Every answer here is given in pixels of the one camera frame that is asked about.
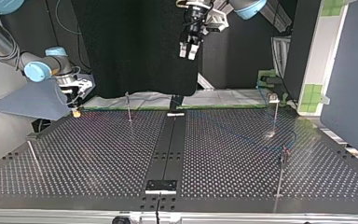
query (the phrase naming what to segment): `gray panel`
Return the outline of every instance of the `gray panel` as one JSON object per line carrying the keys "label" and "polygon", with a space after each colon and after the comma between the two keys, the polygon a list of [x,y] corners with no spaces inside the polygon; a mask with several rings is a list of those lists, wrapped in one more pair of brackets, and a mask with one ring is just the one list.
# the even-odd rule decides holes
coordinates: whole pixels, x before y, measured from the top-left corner
{"label": "gray panel", "polygon": [[[90,75],[77,76],[94,83]],[[62,94],[56,80],[49,79],[43,82],[28,82],[21,89],[0,99],[0,111],[37,119],[58,120],[71,111],[64,102],[66,96]]]}
{"label": "gray panel", "polygon": [[[358,214],[355,157],[291,109],[280,109],[276,133],[267,138],[271,130],[265,109],[187,111],[174,210]],[[280,153],[294,133],[276,201]]]}
{"label": "gray panel", "polygon": [[321,0],[298,0],[284,84],[295,100],[299,99],[307,69],[310,47],[318,20]]}
{"label": "gray panel", "polygon": [[85,112],[0,168],[0,208],[140,210],[165,112]]}
{"label": "gray panel", "polygon": [[358,1],[349,6],[326,95],[322,123],[358,149]]}

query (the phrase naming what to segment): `green tape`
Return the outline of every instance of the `green tape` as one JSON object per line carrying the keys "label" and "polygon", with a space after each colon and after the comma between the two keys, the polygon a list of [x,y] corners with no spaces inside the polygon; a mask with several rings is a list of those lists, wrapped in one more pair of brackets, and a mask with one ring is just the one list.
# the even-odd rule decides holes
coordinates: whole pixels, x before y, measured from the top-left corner
{"label": "green tape", "polygon": [[344,0],[324,0],[322,17],[332,17],[341,15],[342,8],[345,6]]}
{"label": "green tape", "polygon": [[307,84],[301,99],[300,112],[315,113],[322,100],[322,85]]}

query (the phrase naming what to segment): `thin metal post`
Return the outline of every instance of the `thin metal post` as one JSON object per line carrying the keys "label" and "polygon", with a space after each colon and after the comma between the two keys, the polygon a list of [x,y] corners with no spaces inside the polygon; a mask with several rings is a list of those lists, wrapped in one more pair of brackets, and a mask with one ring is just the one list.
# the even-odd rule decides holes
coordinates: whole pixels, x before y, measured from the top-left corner
{"label": "thin metal post", "polygon": [[126,92],[126,97],[127,97],[127,111],[128,111],[128,115],[129,115],[129,121],[132,121],[131,118],[131,109],[130,109],[130,95],[128,92]]}
{"label": "thin metal post", "polygon": [[27,143],[28,143],[28,146],[29,146],[30,149],[31,149],[31,152],[32,152],[32,155],[34,156],[34,159],[35,159],[36,161],[38,161],[38,158],[36,157],[36,153],[34,153],[34,147],[32,146],[31,141],[27,141]]}

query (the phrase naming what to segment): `black cable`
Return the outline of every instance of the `black cable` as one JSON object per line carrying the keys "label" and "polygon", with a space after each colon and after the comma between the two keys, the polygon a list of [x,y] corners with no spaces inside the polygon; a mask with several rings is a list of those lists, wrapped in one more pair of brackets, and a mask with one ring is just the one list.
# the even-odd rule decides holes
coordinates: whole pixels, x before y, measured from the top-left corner
{"label": "black cable", "polygon": [[157,202],[157,206],[156,206],[156,223],[159,224],[159,215],[158,215],[158,209],[159,209],[159,198],[160,198],[161,194],[158,196],[158,202]]}
{"label": "black cable", "polygon": [[[77,32],[79,33],[80,32],[80,26],[79,24],[77,23]],[[80,35],[77,36],[77,55],[79,57],[79,61],[81,62],[81,64],[86,67],[87,69],[89,69],[89,74],[91,74],[91,67],[86,65],[84,62],[83,62],[83,58],[81,57],[81,51],[80,51]]]}
{"label": "black cable", "polygon": [[[272,46],[272,56],[273,56],[273,59],[278,62],[278,59],[277,59],[277,56],[275,54],[275,45],[274,45],[274,37],[275,37],[275,21],[277,19],[277,14],[278,14],[278,10],[279,10],[279,6],[281,5],[281,2],[278,0],[277,1],[277,7],[275,8],[275,14],[274,14],[274,20],[272,22],[272,38],[271,38],[271,46]],[[284,86],[284,88],[286,89],[287,91],[287,94],[289,95],[289,97],[292,99],[293,103],[295,104],[296,106],[296,109],[298,109],[298,104],[296,103],[295,101],[295,98],[293,98],[292,94],[290,94],[290,91],[289,89],[287,89],[287,86],[286,84],[284,83],[283,81],[283,77],[281,75],[281,71],[279,70],[279,68],[277,69],[278,71],[278,76],[281,78],[281,81],[282,81],[282,84]]]}

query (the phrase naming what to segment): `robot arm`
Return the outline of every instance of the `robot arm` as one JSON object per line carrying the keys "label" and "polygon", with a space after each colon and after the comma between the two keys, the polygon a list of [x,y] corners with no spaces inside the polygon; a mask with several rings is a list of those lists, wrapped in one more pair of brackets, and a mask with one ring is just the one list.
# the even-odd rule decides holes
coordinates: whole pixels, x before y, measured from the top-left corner
{"label": "robot arm", "polygon": [[[215,0],[177,0],[176,6],[185,8],[184,31],[180,35],[181,58],[194,60],[206,32],[222,32],[228,27],[224,12],[213,8]],[[227,0],[244,20],[251,19],[267,0]]]}
{"label": "robot arm", "polygon": [[77,78],[65,49],[60,47],[47,49],[44,58],[29,52],[21,53],[13,36],[0,26],[0,62],[24,71],[25,75],[34,82],[55,78],[67,98],[66,104],[72,109],[74,117],[80,116],[78,108],[86,96],[86,90],[92,87],[92,83]]}

